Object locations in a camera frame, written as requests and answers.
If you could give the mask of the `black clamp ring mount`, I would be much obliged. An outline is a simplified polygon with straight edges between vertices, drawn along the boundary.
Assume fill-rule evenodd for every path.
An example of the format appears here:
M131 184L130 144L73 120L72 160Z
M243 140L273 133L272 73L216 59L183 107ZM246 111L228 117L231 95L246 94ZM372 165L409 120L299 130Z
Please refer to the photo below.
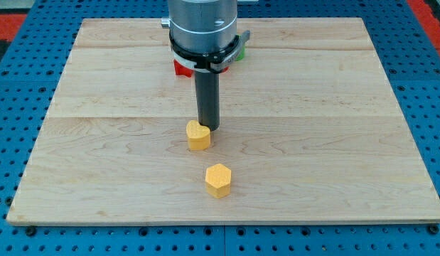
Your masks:
M226 47L212 53L190 52L179 46L171 34L169 34L169 39L174 59L181 65L198 72L220 74L236 61L241 48L245 47L246 42L250 39L250 31L246 30L242 34L236 35Z

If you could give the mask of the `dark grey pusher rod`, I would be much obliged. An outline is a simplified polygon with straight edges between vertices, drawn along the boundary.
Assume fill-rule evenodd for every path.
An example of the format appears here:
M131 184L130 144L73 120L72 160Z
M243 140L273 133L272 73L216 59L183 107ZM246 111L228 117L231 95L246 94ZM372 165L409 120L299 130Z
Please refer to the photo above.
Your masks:
M199 123L215 131L220 125L219 75L195 71L195 93Z

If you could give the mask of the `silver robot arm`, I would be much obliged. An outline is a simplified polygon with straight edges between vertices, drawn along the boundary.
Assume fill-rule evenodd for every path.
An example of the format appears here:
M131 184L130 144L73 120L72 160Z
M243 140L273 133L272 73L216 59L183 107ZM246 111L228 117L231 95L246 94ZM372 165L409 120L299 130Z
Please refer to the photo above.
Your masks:
M220 126L220 73L245 48L250 31L237 33L236 0L168 0L168 28L174 58L194 72L198 121L215 131Z

